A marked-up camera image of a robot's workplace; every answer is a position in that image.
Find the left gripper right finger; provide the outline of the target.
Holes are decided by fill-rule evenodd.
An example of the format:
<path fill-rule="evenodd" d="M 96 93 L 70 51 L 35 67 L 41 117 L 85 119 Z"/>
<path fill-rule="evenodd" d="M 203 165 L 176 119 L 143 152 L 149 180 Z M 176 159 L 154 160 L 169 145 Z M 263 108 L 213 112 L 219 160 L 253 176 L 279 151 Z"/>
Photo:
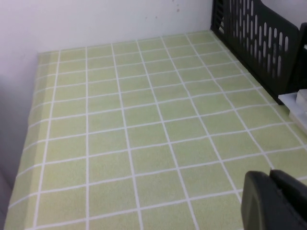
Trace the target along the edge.
<path fill-rule="evenodd" d="M 282 170 L 271 170 L 270 178 L 281 189 L 281 192 L 296 210 L 307 220 L 307 186 Z"/>

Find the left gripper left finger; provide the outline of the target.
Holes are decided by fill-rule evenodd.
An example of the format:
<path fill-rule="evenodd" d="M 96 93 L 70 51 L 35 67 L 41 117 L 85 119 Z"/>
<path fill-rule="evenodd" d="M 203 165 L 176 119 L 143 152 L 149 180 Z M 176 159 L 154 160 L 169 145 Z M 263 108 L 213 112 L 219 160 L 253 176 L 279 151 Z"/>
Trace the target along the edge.
<path fill-rule="evenodd" d="M 248 171 L 244 179 L 241 216 L 245 230 L 305 230 L 296 212 L 270 174 Z"/>

